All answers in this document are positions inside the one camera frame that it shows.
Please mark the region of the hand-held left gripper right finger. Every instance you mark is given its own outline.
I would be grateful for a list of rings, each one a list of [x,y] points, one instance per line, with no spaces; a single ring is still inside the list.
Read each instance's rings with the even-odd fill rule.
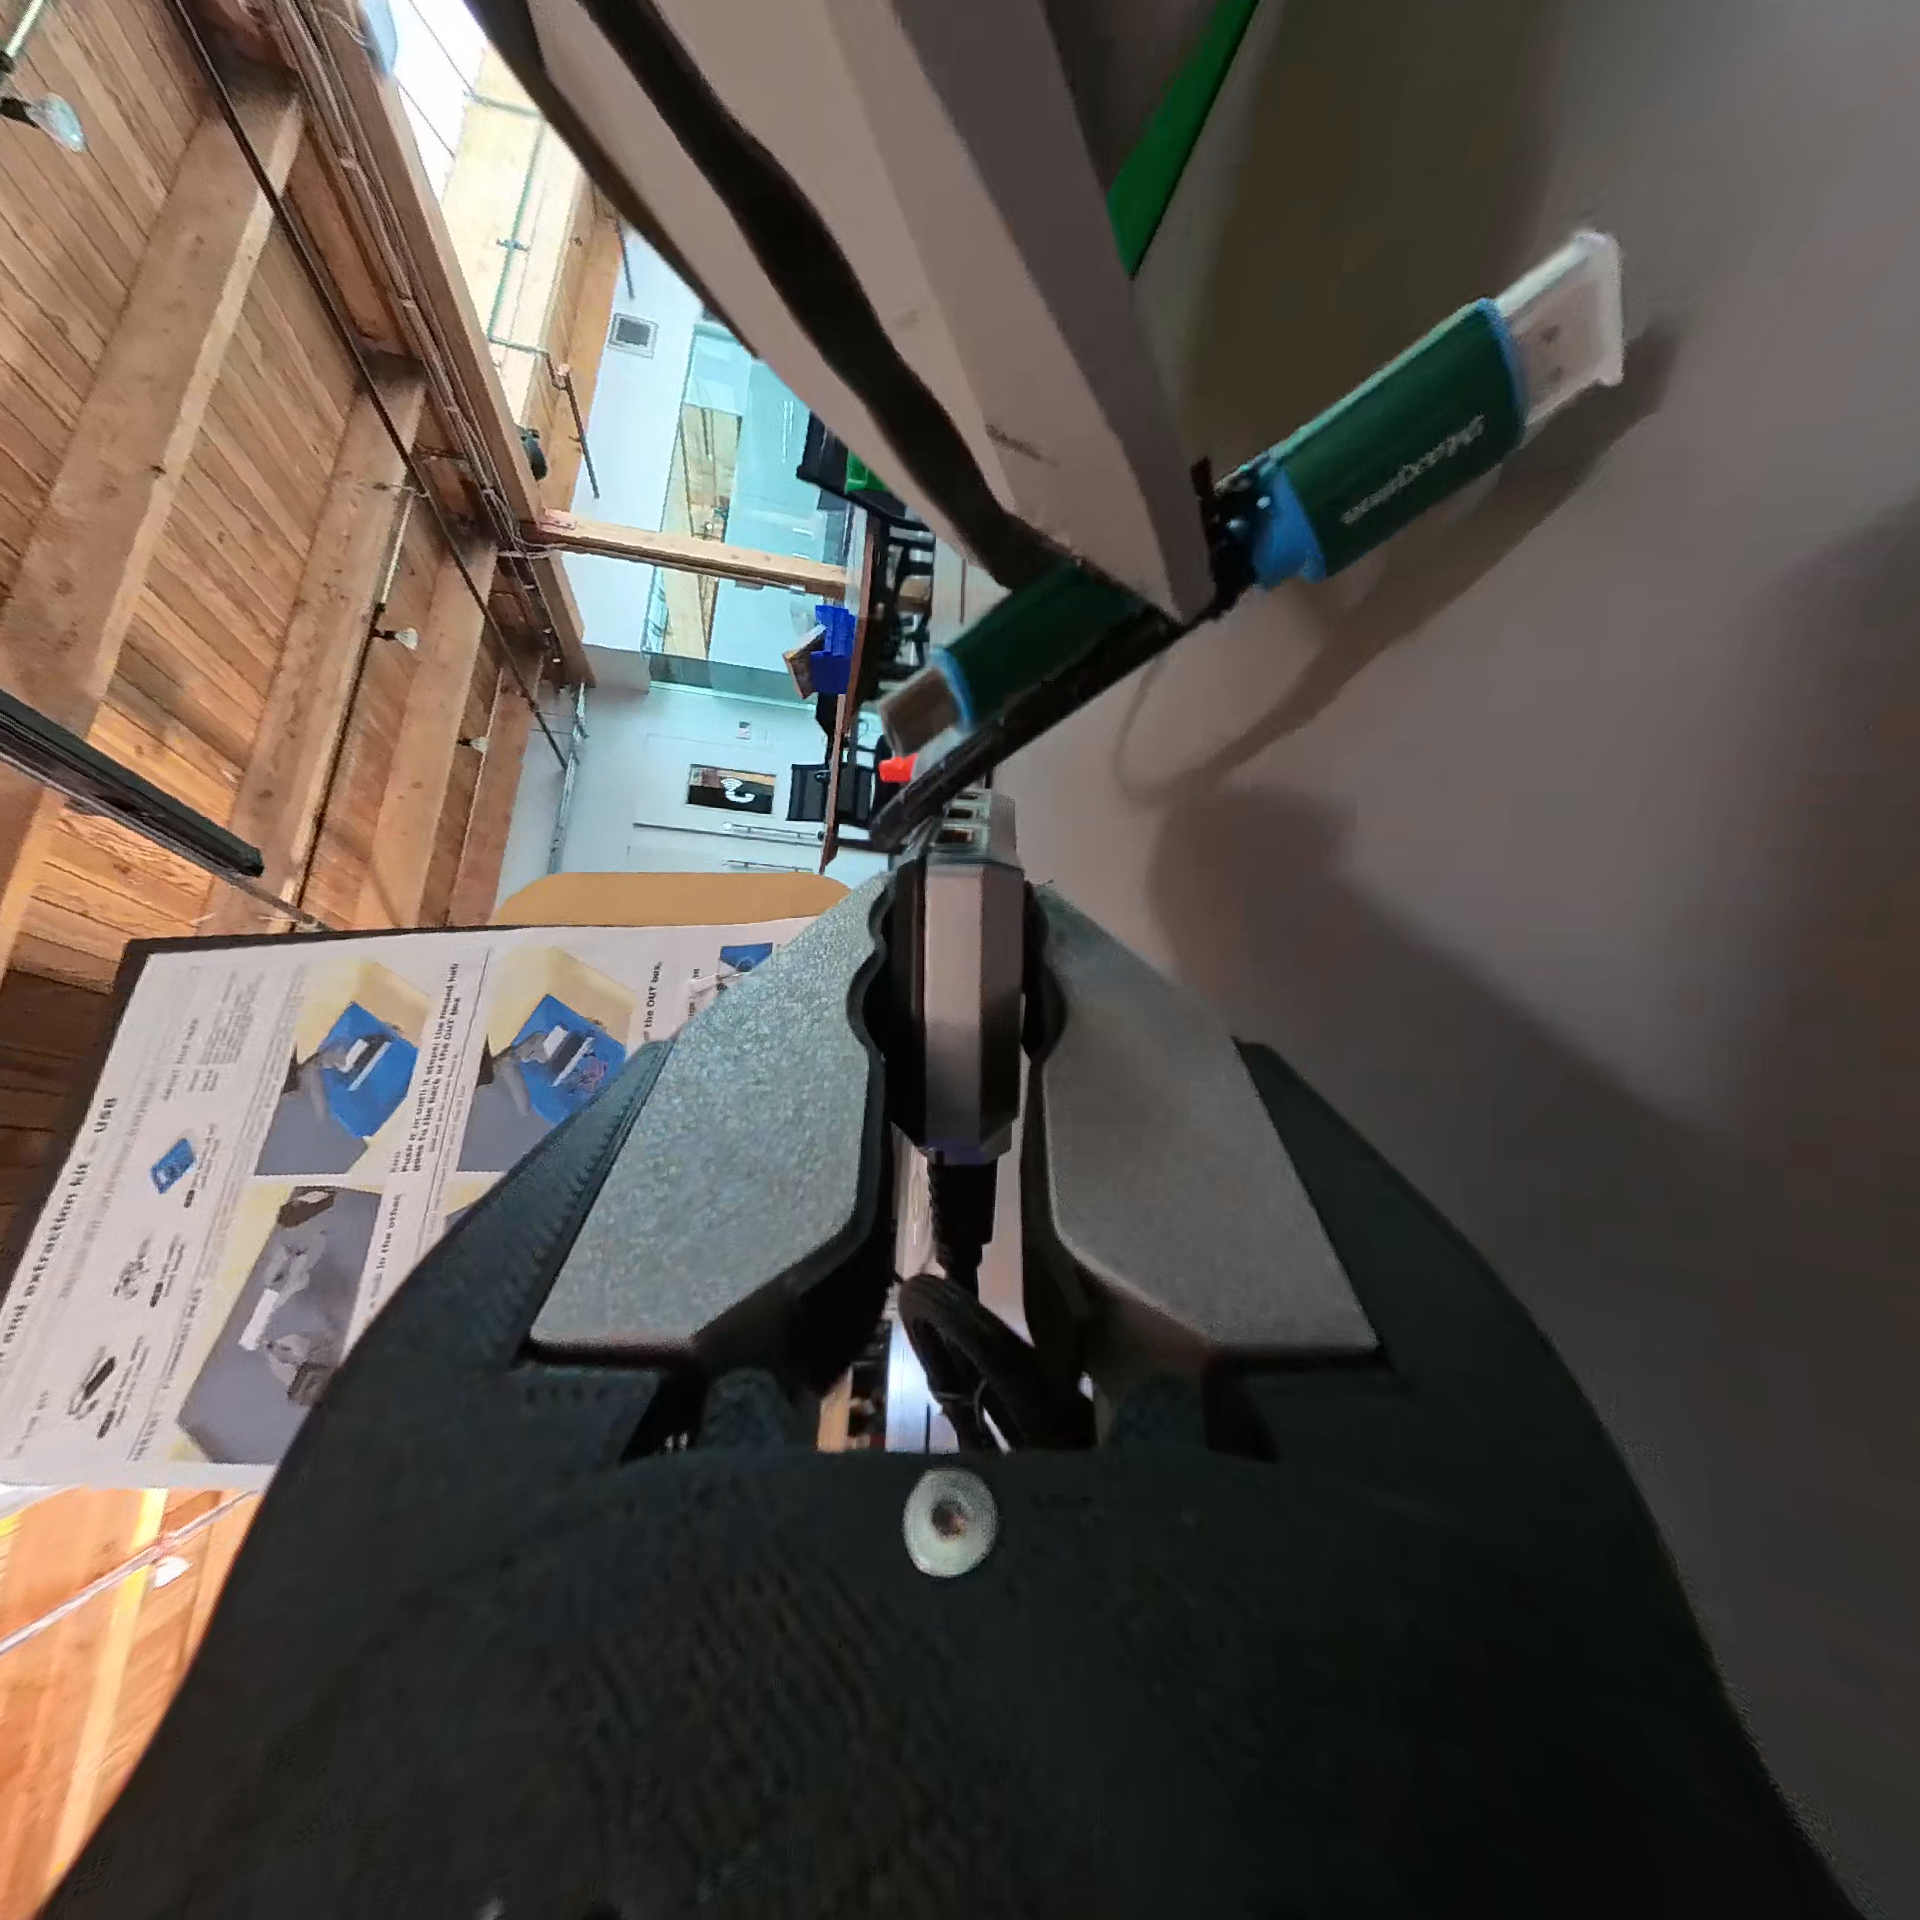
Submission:
[[[1054,889],[1033,894],[1025,1310],[1090,1382],[1378,1359],[1229,1029]]]

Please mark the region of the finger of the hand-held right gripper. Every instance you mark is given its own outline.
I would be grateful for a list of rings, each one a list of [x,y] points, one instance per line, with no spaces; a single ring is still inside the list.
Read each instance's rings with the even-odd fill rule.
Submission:
[[[991,293],[888,178],[873,3],[498,3],[498,49],[622,216],[999,584],[1064,564],[992,451]]]
[[[1171,614],[1212,564],[1190,451],[1121,267],[1109,186],[1203,27],[1200,3],[873,3],[855,54],[888,178],[991,285],[966,340],[1033,522]]]

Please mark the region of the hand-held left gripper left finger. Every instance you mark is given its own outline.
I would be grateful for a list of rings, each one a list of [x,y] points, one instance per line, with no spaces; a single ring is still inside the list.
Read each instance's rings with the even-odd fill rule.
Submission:
[[[866,999],[891,882],[868,879],[721,986],[632,1100],[534,1324],[587,1361],[852,1361],[891,1258],[884,1071]]]

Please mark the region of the green storage bin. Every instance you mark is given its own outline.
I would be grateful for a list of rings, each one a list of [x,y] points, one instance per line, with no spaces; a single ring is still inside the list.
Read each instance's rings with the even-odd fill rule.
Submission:
[[[1212,3],[1203,14],[1109,186],[1109,223],[1126,279],[1139,279],[1257,14],[1261,3]]]

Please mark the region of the brushed metal hub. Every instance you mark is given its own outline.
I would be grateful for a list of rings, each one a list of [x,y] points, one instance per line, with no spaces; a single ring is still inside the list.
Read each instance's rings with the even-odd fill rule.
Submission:
[[[1015,808],[992,792],[966,792],[891,874],[888,1112],[932,1164],[991,1167],[1012,1144],[1025,920]]]

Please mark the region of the black braided cable green plugs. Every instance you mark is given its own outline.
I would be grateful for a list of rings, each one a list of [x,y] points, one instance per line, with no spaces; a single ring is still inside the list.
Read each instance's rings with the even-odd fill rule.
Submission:
[[[1350,571],[1581,397],[1617,388],[1624,353],[1621,243],[1581,228],[1284,446],[1223,479],[1200,472],[1212,564],[1200,612],[1160,612],[1073,562],[1006,590],[882,704],[884,744],[912,758],[912,779],[875,805],[868,843],[929,840],[965,792],[1255,587]]]

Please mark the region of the printed instruction sheet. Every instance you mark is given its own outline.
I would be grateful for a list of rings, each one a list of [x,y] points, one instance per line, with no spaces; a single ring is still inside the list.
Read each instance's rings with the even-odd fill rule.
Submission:
[[[411,1269],[807,918],[137,964],[4,1303],[4,1489],[261,1489]]]

